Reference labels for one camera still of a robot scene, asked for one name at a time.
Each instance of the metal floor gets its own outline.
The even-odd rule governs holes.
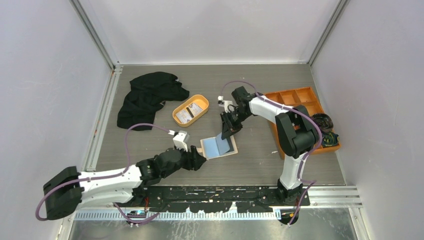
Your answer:
[[[209,100],[209,111],[183,128],[172,118],[173,110],[183,102],[168,101],[156,113],[154,124],[190,134],[189,145],[200,147],[200,139],[214,137],[221,132],[217,97],[222,86],[234,80],[252,83],[261,93],[313,86],[310,67],[306,64],[262,65],[152,65],[124,66],[100,150],[96,171],[123,168],[127,162],[124,147],[126,129],[117,127],[117,115],[124,97],[130,91],[132,79],[152,72],[168,72],[178,76],[190,96],[201,94]],[[232,99],[231,92],[242,83],[229,84],[224,98]],[[246,86],[248,92],[253,90]],[[277,152],[268,122],[251,116],[243,122],[243,129],[234,135],[238,153],[208,160],[198,171],[181,169],[162,179],[159,185],[276,185],[283,170],[283,160]],[[173,146],[170,135],[159,129],[134,131],[128,137],[131,162],[151,158]],[[317,180],[317,185],[344,185],[342,172],[334,153],[311,155],[305,166],[303,178]]]

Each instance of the gray work surface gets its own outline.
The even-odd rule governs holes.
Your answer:
[[[200,140],[214,137],[222,130],[218,95],[225,83],[242,80],[252,83],[261,93],[313,86],[310,67],[306,64],[261,65],[148,65],[124,66],[113,100],[96,171],[123,168],[127,156],[124,135],[127,131],[117,127],[117,115],[124,97],[130,91],[130,81],[152,72],[168,72],[178,76],[190,96],[201,94],[209,100],[208,112],[189,127],[180,127],[172,117],[173,110],[183,101],[167,101],[156,113],[154,124],[190,134],[189,145],[200,148]],[[242,83],[229,84],[224,99],[233,100],[231,92]],[[214,158],[203,164],[198,171],[181,169],[162,179],[159,185],[276,185],[283,171],[270,125],[260,116],[251,116],[243,122],[243,129],[235,137],[238,153]],[[133,131],[128,137],[131,163],[152,158],[173,147],[172,137],[154,128]],[[344,185],[342,172],[335,153],[311,155],[306,163],[303,178],[317,180],[317,185]]]
[[[275,220],[74,221],[70,240],[356,240],[346,208],[301,209],[290,228]]]

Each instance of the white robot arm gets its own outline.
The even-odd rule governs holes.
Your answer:
[[[229,103],[230,101],[224,100],[222,96],[218,97],[218,104],[224,107],[221,113],[222,139],[240,131],[243,127],[242,122],[251,115],[261,116],[276,124],[279,145],[285,153],[284,167],[277,181],[276,195],[281,203],[284,203],[286,199],[291,201],[302,193],[301,161],[318,142],[317,130],[308,120],[290,111],[293,109],[292,106],[279,104],[264,95],[248,93],[244,87],[236,88],[231,95],[237,106],[233,106],[232,102]],[[307,109],[302,105],[297,106],[295,110],[309,116]]]
[[[78,172],[76,166],[65,168],[43,186],[44,194],[47,195],[57,186],[74,181],[60,187],[46,198],[46,219],[61,219],[86,207],[130,203],[137,196],[144,195],[145,187],[159,183],[161,179],[181,168],[197,171],[206,162],[206,158],[198,153],[196,146],[188,148],[186,142],[189,134],[185,131],[169,131],[169,134],[173,135],[175,147],[130,165],[127,171],[121,168]]]

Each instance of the white wall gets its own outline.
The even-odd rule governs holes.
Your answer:
[[[89,1],[121,64],[180,64],[305,63],[339,0]]]
[[[55,239],[35,208],[81,167],[111,71],[67,0],[2,1],[0,26],[0,239]]]
[[[424,1],[354,0],[313,73],[377,240],[424,234]]]

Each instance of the purple cable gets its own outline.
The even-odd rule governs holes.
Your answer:
[[[48,197],[50,197],[50,195],[52,195],[54,192],[56,192],[57,190],[59,190],[59,189],[61,189],[61,188],[65,187],[65,186],[68,186],[68,185],[71,185],[71,184],[75,184],[75,183],[80,183],[80,182],[86,182],[86,181],[94,181],[94,180],[111,179],[111,178],[119,177],[119,176],[122,176],[123,174],[125,174],[125,173],[128,171],[128,169],[130,168],[130,166],[131,166],[130,151],[128,151],[128,141],[127,141],[127,140],[128,140],[128,133],[129,133],[132,129],[134,129],[134,128],[136,128],[136,127],[139,127],[139,126],[150,126],[150,127],[154,127],[154,128],[157,128],[157,129],[163,130],[163,131],[165,131],[165,132],[167,132],[167,133],[169,133],[169,132],[170,132],[168,129],[166,129],[166,128],[164,128],[164,127],[156,126],[156,125],[153,125],[153,124],[150,124],[150,123],[137,123],[137,124],[135,124],[135,125],[132,125],[130,128],[128,128],[128,130],[127,130],[127,131],[126,131],[126,133],[125,133],[124,144],[125,144],[125,152],[126,152],[127,164],[126,164],[125,169],[124,169],[122,172],[117,173],[117,174],[113,174],[113,175],[109,175],[109,176],[96,176],[96,177],[86,177],[86,178],[81,178],[81,179],[75,179],[75,180],[71,180],[71,181],[64,182],[64,183],[62,183],[62,184],[60,184],[60,185],[58,185],[58,186],[54,187],[54,188],[53,188],[52,190],[50,190],[50,191],[49,191],[46,195],[44,195],[44,197],[43,197],[43,198],[40,200],[40,202],[38,203],[37,208],[35,209],[35,218],[37,218],[39,221],[47,221],[47,220],[48,220],[47,218],[45,218],[45,217],[41,217],[41,216],[40,216],[40,209],[41,209],[41,207],[42,207],[43,203],[46,201],[46,199],[47,199]],[[119,212],[123,215],[123,217],[124,217],[124,218],[125,218],[125,217],[127,217],[127,216],[124,214],[124,212],[121,210],[121,208],[119,208],[119,206],[118,206],[118,205],[116,205],[115,203],[114,203],[114,205],[115,205],[115,207],[117,207],[117,208],[118,208],[118,211],[119,211]],[[152,219],[156,218],[156,217],[158,216],[158,214],[159,214],[159,213],[156,213],[155,215],[153,215],[153,216],[151,216],[151,217],[149,217],[149,218],[147,218],[147,219],[145,219],[145,220],[142,220],[142,221],[135,221],[135,222],[132,222],[133,220],[131,220],[131,219],[129,219],[128,221],[129,221],[129,222],[131,222],[131,223],[135,223],[135,224],[142,224],[142,225],[144,225],[145,223],[142,223],[143,221],[145,221],[145,222],[146,222],[146,224],[147,224],[147,223],[151,222],[151,221],[152,221]]]
[[[323,134],[321,133],[321,130],[320,130],[320,127],[308,116],[308,115],[306,115],[306,114],[304,114],[304,113],[302,113],[302,112],[300,112],[300,111],[298,111],[298,110],[296,110],[296,109],[293,109],[293,108],[290,108],[290,107],[286,107],[286,106],[283,106],[283,105],[281,105],[281,104],[279,104],[279,103],[277,103],[277,102],[274,102],[274,101],[271,101],[271,100],[268,100],[268,99],[265,99],[265,98],[263,98],[261,95],[259,95],[259,93],[258,93],[258,91],[256,90],[256,87],[253,85],[253,84],[251,84],[251,83],[249,83],[249,82],[246,82],[246,81],[240,81],[240,80],[235,80],[235,81],[230,81],[230,82],[227,82],[223,87],[222,87],[222,89],[221,89],[221,93],[220,93],[220,96],[222,96],[223,95],[223,91],[224,91],[224,88],[228,85],[228,84],[231,84],[231,83],[244,83],[244,84],[247,84],[247,85],[249,85],[249,86],[251,86],[253,89],[254,89],[254,93],[255,93],[255,95],[259,98],[259,99],[261,99],[262,101],[264,101],[264,102],[266,102],[266,103],[268,103],[268,104],[271,104],[271,105],[273,105],[274,107],[277,107],[277,108],[281,108],[281,109],[284,109],[284,110],[287,110],[287,111],[290,111],[290,112],[293,112],[293,113],[295,113],[295,114],[297,114],[297,115],[299,115],[299,116],[301,116],[301,117],[303,117],[304,119],[306,119],[306,120],[308,120],[311,124],[312,124],[312,126],[316,129],[316,131],[318,132],[318,136],[319,136],[319,140],[318,140],[318,143],[310,150],[310,151],[308,151],[303,157],[302,157],[302,161],[300,161],[300,164],[299,164],[299,169],[298,169],[298,171],[297,171],[297,178],[301,181],[301,182],[303,182],[303,183],[307,183],[307,184],[310,184],[309,186],[307,186],[307,188],[305,189],[305,191],[303,191],[303,194],[300,196],[300,200],[299,200],[299,203],[297,204],[297,207],[296,207],[296,210],[294,211],[294,215],[291,217],[291,219],[290,219],[290,221],[288,222],[288,226],[290,227],[290,224],[292,224],[292,222],[293,222],[293,220],[295,219],[295,217],[296,217],[296,215],[299,213],[299,210],[301,209],[301,204],[302,204],[302,200],[304,199],[304,197],[305,197],[305,194],[306,194],[306,192],[312,187],[312,185],[314,185],[317,181],[316,180],[313,180],[313,181],[308,181],[308,180],[303,180],[302,179],[302,176],[301,176],[301,172],[302,172],[302,168],[303,168],[303,166],[304,166],[304,162],[306,162],[306,159],[308,158],[308,156],[309,155],[311,155],[311,153],[313,152],[313,151],[315,151],[317,148],[319,148],[320,146],[321,146],[321,144],[322,144],[322,142],[323,142]]]

